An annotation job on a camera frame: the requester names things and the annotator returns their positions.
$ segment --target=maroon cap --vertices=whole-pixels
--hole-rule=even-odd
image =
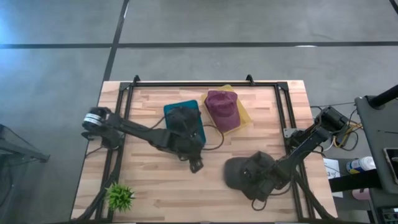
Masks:
[[[211,118],[222,133],[241,125],[238,105],[238,95],[231,91],[210,90],[205,99],[205,105]]]

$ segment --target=concrete floor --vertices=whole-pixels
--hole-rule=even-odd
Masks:
[[[3,0],[0,44],[112,43],[122,3]],[[398,15],[388,0],[131,0],[120,39],[234,41],[398,41]],[[51,154],[46,164],[29,164],[10,223],[69,219],[87,145],[81,121],[98,100],[109,51],[0,49],[0,123]],[[388,46],[119,49],[110,80],[242,80],[250,73],[304,80],[311,105],[329,105],[396,85],[396,58],[398,47]],[[349,116],[354,106],[336,108]],[[370,155],[359,137],[355,151],[327,156]]]

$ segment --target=wooden table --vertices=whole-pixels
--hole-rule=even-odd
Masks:
[[[287,81],[298,128],[313,123],[304,83]],[[104,82],[98,106],[113,111],[120,82]],[[135,88],[130,120],[152,126],[163,117],[163,106],[187,100],[197,100],[204,124],[210,118],[203,108],[200,96],[208,87],[144,87]],[[296,221],[292,191],[281,196],[270,196],[266,208],[255,212],[251,201],[242,192],[228,188],[223,182],[224,162],[236,156],[251,156],[264,151],[274,159],[285,155],[275,92],[271,87],[234,87],[248,111],[252,123],[225,136],[222,147],[215,151],[202,151],[204,168],[196,174],[189,170],[188,162],[160,152],[147,142],[133,136],[126,137],[119,182],[136,191],[132,210],[114,213],[116,222],[287,222]],[[205,129],[207,147],[220,142],[220,135]],[[96,149],[100,141],[93,141],[88,152]],[[91,154],[84,163],[76,195],[72,218],[78,217],[98,193],[101,185],[106,150]],[[320,203],[337,217],[322,157],[311,154],[305,160],[308,181]],[[302,207],[305,200],[300,194]],[[108,208],[105,205],[104,215]]]

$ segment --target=small succulent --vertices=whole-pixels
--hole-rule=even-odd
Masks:
[[[119,210],[125,212],[131,209],[131,203],[134,199],[134,192],[127,186],[113,183],[110,188],[106,189],[106,199],[111,210]]]

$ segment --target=yellow wire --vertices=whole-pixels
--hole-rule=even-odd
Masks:
[[[349,134],[354,128],[356,128],[356,127],[361,127],[361,128],[362,128],[362,124],[361,124],[361,123],[358,123],[358,124],[355,124],[354,126],[350,127],[350,128],[346,131],[346,133],[345,133],[345,135],[344,135],[344,138],[343,138],[343,140],[341,140],[341,142],[340,142],[339,145],[337,145],[337,143],[336,143],[336,138],[334,138],[334,139],[333,139],[333,144],[335,145],[335,147],[341,147],[341,146],[343,145],[343,142],[346,141],[346,138],[347,138],[348,134]]]

